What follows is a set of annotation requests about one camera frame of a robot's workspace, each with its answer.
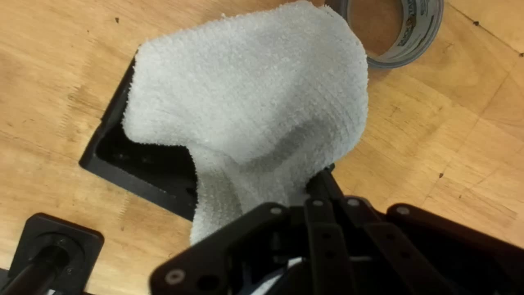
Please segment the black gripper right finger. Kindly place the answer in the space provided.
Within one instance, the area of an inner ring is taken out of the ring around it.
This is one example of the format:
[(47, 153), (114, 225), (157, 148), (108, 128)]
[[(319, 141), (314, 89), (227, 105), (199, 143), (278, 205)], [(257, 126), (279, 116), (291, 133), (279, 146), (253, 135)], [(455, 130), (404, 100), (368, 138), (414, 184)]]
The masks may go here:
[(412, 295), (524, 295), (517, 246), (406, 203), (381, 215), (365, 198), (343, 197), (329, 171), (309, 180), (307, 194), (337, 200)]

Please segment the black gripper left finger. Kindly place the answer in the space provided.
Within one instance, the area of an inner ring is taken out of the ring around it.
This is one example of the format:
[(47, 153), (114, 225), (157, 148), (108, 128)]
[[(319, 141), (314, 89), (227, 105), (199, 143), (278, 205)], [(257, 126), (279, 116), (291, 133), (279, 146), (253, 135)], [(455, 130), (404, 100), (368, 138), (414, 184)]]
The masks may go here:
[(150, 295), (250, 295), (302, 254), (302, 234), (301, 208), (263, 203), (160, 264)]

